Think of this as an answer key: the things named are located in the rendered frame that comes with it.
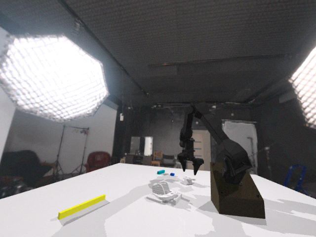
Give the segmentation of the yellow flat bar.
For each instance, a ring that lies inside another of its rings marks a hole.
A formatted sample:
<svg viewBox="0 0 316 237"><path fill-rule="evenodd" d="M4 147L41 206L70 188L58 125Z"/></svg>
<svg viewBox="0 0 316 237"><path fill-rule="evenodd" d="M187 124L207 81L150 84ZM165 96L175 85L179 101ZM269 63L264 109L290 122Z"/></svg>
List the yellow flat bar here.
<svg viewBox="0 0 316 237"><path fill-rule="evenodd" d="M65 217L67 217L67 216L69 216L69 215L71 215L73 213L76 213L76 212L78 212L78 211L80 211L82 209L85 209L85 208L87 208L89 206L92 206L95 203L101 202L103 200L105 200L105 195L100 195L100 196L95 197L93 199L90 199L90 200L88 200L86 202L80 203L80 204L78 204L76 206L70 207L70 208L65 209L63 211L60 211L59 214L58 214L58 219L60 220L62 218L65 218Z"/></svg>

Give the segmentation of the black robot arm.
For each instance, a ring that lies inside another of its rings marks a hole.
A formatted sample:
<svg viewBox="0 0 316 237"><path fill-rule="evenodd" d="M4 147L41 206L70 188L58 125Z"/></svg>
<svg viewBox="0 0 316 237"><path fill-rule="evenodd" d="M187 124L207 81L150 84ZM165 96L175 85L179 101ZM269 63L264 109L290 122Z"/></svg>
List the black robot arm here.
<svg viewBox="0 0 316 237"><path fill-rule="evenodd" d="M209 107L204 101L191 103L185 109L184 126L180 132L180 146L182 148L194 149L192 122L193 117L202 121L208 132L219 145L218 155L222 159L222 175L225 183L243 185L242 179L246 170L253 167L248 153L243 147L231 140L209 114Z"/></svg>

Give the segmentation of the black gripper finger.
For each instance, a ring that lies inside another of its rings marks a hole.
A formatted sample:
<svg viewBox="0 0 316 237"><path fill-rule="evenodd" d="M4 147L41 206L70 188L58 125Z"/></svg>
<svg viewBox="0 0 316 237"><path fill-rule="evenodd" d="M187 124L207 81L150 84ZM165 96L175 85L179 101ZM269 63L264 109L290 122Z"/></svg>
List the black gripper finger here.
<svg viewBox="0 0 316 237"><path fill-rule="evenodd" d="M202 164L194 164L194 163L192 163L192 165L193 165L193 167L194 167L194 175L196 175L196 173L197 173L199 167L200 167Z"/></svg>
<svg viewBox="0 0 316 237"><path fill-rule="evenodd" d="M182 160L182 161L179 161L182 165L182 168L183 168L183 171L185 172L186 170L186 164L187 164L187 160Z"/></svg>

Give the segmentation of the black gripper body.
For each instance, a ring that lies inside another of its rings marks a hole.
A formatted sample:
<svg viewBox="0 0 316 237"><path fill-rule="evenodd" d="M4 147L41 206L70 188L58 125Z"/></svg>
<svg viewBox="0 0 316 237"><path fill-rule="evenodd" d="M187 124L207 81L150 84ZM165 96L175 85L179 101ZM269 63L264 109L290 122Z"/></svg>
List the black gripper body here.
<svg viewBox="0 0 316 237"><path fill-rule="evenodd" d="M194 156L194 152L195 150L194 149L187 149L185 148L184 151L188 151L189 152L189 155L190 157L186 160L190 160L192 161L194 164L204 164L204 160L202 158L195 158Z"/></svg>

